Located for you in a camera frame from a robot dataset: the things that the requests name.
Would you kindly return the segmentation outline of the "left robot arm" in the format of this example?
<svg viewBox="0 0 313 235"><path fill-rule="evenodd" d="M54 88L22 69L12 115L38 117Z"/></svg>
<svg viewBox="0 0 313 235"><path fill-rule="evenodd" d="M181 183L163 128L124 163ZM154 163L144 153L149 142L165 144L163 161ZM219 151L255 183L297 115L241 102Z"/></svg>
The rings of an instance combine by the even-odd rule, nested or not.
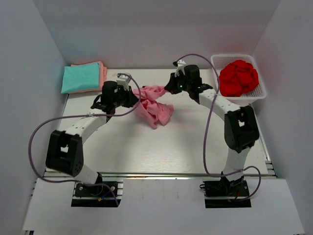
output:
<svg viewBox="0 0 313 235"><path fill-rule="evenodd" d="M87 184L92 195L103 191L100 173L84 163L83 144L100 127L107 124L118 107L133 108L139 104L134 95L129 78L106 81L102 93L90 107L89 113L65 130L51 133L45 165L47 168L71 176L74 180Z"/></svg>

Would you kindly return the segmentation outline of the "pink t shirt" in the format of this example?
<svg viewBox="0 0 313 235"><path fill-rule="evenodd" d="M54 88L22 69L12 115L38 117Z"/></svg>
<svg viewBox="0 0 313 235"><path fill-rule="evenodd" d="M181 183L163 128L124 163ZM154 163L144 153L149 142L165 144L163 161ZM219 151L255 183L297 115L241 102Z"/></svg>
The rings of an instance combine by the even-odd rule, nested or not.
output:
<svg viewBox="0 0 313 235"><path fill-rule="evenodd" d="M159 125L166 125L174 112L172 104L163 104L157 101L168 91L164 86L144 86L139 90L133 90L140 104L135 109L135 114L151 128L156 129Z"/></svg>

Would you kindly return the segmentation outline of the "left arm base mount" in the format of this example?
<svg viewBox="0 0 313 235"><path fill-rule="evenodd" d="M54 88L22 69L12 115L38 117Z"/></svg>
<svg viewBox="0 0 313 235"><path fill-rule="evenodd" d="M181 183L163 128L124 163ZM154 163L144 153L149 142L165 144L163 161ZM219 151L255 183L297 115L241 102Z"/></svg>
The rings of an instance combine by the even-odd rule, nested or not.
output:
<svg viewBox="0 0 313 235"><path fill-rule="evenodd" d="M87 187L83 184L76 184L71 207L73 208L117 208L118 205L111 191L114 193L118 204L122 199L123 182L106 181L110 187L105 186Z"/></svg>

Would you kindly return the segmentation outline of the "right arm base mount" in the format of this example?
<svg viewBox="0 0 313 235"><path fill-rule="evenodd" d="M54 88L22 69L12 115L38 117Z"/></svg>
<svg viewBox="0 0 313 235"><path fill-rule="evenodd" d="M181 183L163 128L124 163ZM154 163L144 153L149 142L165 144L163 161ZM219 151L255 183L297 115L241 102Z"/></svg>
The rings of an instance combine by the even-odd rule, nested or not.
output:
<svg viewBox="0 0 313 235"><path fill-rule="evenodd" d="M219 181L203 181L200 189L204 192L207 209L251 208L249 189L244 177L228 181L222 177Z"/></svg>

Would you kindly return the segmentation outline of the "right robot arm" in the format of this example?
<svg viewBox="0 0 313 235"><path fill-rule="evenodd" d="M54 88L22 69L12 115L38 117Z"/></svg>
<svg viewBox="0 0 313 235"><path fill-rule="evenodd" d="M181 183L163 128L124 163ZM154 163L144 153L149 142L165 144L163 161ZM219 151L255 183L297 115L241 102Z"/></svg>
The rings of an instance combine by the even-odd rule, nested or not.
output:
<svg viewBox="0 0 313 235"><path fill-rule="evenodd" d="M217 94L215 89L203 83L197 65L184 61L174 62L176 71L170 74L165 90L171 94L187 92L189 97L210 113L224 121L224 140L228 146L225 167L221 172L221 190L233 195L243 181L244 165L249 151L259 138L259 130L252 107L237 105Z"/></svg>

